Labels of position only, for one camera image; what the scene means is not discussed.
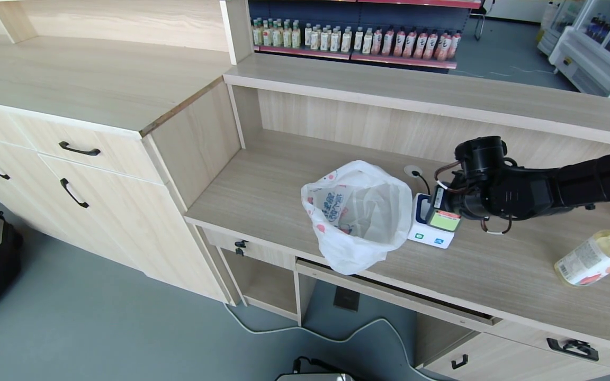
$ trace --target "gray floor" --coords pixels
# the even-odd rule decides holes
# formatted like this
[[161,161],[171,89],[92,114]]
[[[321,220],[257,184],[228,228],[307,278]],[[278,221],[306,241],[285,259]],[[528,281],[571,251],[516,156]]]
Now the gray floor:
[[[0,381],[272,381],[290,372],[298,356],[365,379],[423,379],[409,369],[397,336],[384,323],[343,344],[300,330],[254,335],[220,302],[148,279],[5,216],[26,244],[23,271],[0,299]],[[358,313],[344,311],[332,306],[334,291],[318,282],[307,328],[342,339],[384,316],[413,358],[415,313],[366,296]],[[252,330],[294,326],[252,306],[233,310]]]
[[552,87],[576,92],[576,88],[536,48],[539,26],[486,20],[480,41],[474,39],[477,19],[469,19],[450,74],[505,80],[518,84]]

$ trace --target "bottle label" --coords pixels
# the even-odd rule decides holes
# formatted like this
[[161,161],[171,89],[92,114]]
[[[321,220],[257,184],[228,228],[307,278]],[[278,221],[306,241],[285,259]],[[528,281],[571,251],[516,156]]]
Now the bottle label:
[[557,262],[562,277],[572,285],[590,285],[610,274],[610,258],[590,238]]

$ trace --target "cable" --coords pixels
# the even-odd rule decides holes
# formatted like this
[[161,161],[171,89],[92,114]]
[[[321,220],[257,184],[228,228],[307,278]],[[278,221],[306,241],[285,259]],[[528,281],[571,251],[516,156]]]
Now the cable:
[[328,342],[334,342],[337,344],[342,344],[344,342],[348,342],[354,337],[354,335],[365,330],[365,328],[370,327],[371,325],[378,323],[379,321],[384,321],[385,323],[387,323],[387,325],[390,326],[390,328],[392,329],[394,334],[397,335],[397,338],[399,339],[399,342],[401,344],[401,349],[404,351],[404,358],[406,359],[406,364],[409,365],[409,369],[413,370],[414,372],[416,372],[416,374],[419,374],[422,378],[427,379],[428,381],[438,381],[438,379],[433,379],[431,377],[428,377],[428,376],[422,374],[421,371],[419,371],[418,369],[411,366],[411,361],[409,361],[409,354],[406,352],[406,346],[404,345],[404,340],[401,339],[401,336],[399,335],[399,331],[397,331],[397,328],[395,328],[394,325],[392,325],[392,323],[390,323],[390,321],[388,321],[388,319],[385,319],[384,317],[380,317],[378,319],[372,320],[369,323],[366,323],[365,325],[361,326],[360,328],[357,328],[347,338],[344,338],[342,340],[336,340],[336,339],[328,338],[320,333],[316,333],[315,331],[308,330],[307,328],[303,328],[303,327],[286,327],[286,328],[278,328],[277,330],[254,331],[251,328],[248,328],[241,320],[239,320],[239,318],[235,315],[235,313],[230,309],[230,307],[227,304],[223,304],[223,306],[225,306],[225,309],[227,310],[227,312],[232,315],[232,318],[235,318],[235,321],[237,321],[237,323],[239,323],[239,325],[241,325],[241,327],[244,328],[244,330],[246,330],[247,332],[252,333],[254,335],[264,335],[266,333],[279,333],[279,332],[286,332],[286,331],[291,331],[291,330],[301,330],[301,331],[305,331],[307,333],[311,333],[312,335],[315,335],[320,339],[324,339]]

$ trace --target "white plastic bag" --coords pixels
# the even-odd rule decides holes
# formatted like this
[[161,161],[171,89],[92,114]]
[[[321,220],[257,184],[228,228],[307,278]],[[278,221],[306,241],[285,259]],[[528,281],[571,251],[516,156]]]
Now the white plastic bag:
[[319,250],[349,275],[384,260],[411,229],[411,189],[380,167],[357,160],[300,190]]

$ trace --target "wooden counter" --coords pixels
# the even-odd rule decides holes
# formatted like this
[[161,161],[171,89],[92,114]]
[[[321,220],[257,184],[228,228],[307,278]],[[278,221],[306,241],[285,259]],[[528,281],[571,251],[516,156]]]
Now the wooden counter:
[[231,85],[452,116],[610,143],[610,99],[498,80],[253,54]]
[[[300,188],[346,162],[362,159],[405,181],[417,164],[440,162],[262,130],[197,198],[185,217],[216,231],[326,264],[300,202]],[[506,222],[492,221],[491,228]],[[516,222],[505,236],[465,221],[448,249],[407,241],[361,276],[540,330],[610,344],[610,277],[586,288],[561,284],[552,265],[584,239],[610,229],[610,205]]]
[[0,36],[0,105],[146,135],[217,85],[223,51],[148,43]]

